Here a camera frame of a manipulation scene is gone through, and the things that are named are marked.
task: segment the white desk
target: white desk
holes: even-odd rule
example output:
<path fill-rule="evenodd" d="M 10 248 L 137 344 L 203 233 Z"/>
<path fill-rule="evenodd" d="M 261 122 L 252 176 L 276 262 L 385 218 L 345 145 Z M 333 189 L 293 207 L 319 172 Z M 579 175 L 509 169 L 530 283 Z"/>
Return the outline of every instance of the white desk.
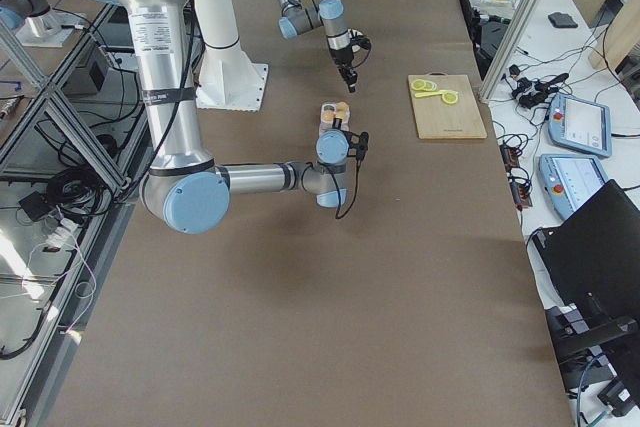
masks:
<path fill-rule="evenodd" d="M 555 29 L 547 15 L 553 12 L 565 12 L 570 14 L 578 23 L 576 29 Z M 572 0 L 543 0 L 531 19 L 529 26 L 520 41 L 519 47 L 537 59 L 548 61 L 557 58 L 560 54 L 570 50 L 578 49 L 585 44 L 591 36 L 591 30 L 582 19 L 578 9 Z M 588 61 L 590 50 L 585 51 L 580 59 L 578 55 L 549 64 L 531 67 L 522 75 L 528 79 L 541 78 L 546 75 L 558 75 L 568 72 L 571 69 L 567 83 L 571 84 L 593 74 L 595 70 Z M 516 53 L 512 57 L 515 64 L 536 64 L 537 62 L 523 55 Z M 573 94 L 587 100 L 594 100 L 595 95 L 601 89 L 614 84 L 616 81 L 612 75 L 604 70 L 584 82 L 572 85 Z M 495 100 L 510 98 L 511 88 L 505 81 L 501 82 L 498 90 L 494 94 Z M 629 97 L 624 87 L 617 85 L 598 96 L 598 102 L 606 104 L 611 109 L 612 130 L 621 134 L 636 134 L 640 132 L 640 112 Z M 535 133 L 532 127 L 522 117 L 516 115 L 516 103 L 511 102 L 491 102 L 489 104 L 493 120 L 500 122 L 507 133 L 526 133 L 530 137 Z M 531 112 L 520 108 L 519 111 L 525 116 L 531 116 Z M 536 123 L 543 119 L 542 111 L 536 115 Z M 502 135 L 502 128 L 494 124 L 496 136 Z M 531 199 L 533 207 L 523 211 L 522 233 L 528 236 L 536 228 L 552 227 L 562 223 L 562 219 L 556 214 L 551 206 L 538 172 L 537 159 L 541 153 L 567 153 L 566 149 L 556 147 L 551 144 L 545 124 L 535 141 L 530 142 L 520 158 L 520 164 L 529 174 L 533 176 L 533 190 Z M 640 139 L 614 139 L 613 155 L 609 159 L 602 160 L 602 165 L 611 179 L 615 179 L 622 187 L 629 187 L 640 184 Z M 640 205 L 640 189 L 629 191 L 629 197 L 636 205 Z M 542 264 L 535 248 L 529 247 L 529 258 L 536 275 L 538 292 L 545 309 L 554 305 L 562 305 L 560 298 L 554 290 L 549 275 Z M 603 410 L 603 405 L 597 399 L 596 394 L 602 390 L 606 383 L 596 384 L 590 387 L 582 395 L 581 410 L 587 419 L 592 421 Z M 637 427 L 640 425 L 640 410 L 634 408 L 626 417 L 614 418 L 609 416 L 598 425 L 603 427 Z"/>

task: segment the computer monitor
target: computer monitor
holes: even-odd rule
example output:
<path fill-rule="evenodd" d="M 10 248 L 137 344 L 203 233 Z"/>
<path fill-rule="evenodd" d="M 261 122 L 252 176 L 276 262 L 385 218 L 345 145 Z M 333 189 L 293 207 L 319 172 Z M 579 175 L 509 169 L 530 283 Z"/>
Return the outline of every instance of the computer monitor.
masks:
<path fill-rule="evenodd" d="M 554 229 L 541 254 L 558 294 L 591 329 L 623 316 L 640 322 L 640 211 L 615 181 Z M 640 405 L 640 333 L 600 346 Z"/>

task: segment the blue tablet device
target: blue tablet device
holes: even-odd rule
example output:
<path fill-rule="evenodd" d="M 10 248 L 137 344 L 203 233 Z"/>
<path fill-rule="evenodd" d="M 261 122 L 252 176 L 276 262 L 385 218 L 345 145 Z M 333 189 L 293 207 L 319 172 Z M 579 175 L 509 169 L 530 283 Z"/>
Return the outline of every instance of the blue tablet device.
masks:
<path fill-rule="evenodd" d="M 609 180 L 595 155 L 542 154 L 539 167 L 553 208 L 563 220 Z"/>
<path fill-rule="evenodd" d="M 549 110 L 549 136 L 561 147 L 610 157 L 609 107 L 571 95 L 556 94 Z"/>

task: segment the label on robot arm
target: label on robot arm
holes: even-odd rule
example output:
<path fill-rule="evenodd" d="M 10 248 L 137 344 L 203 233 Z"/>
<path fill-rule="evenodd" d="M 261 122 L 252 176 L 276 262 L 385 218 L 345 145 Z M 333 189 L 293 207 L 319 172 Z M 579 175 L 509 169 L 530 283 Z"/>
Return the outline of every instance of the label on robot arm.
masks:
<path fill-rule="evenodd" d="M 129 16 L 133 47 L 137 56 L 173 54 L 167 12 L 139 9 Z"/>

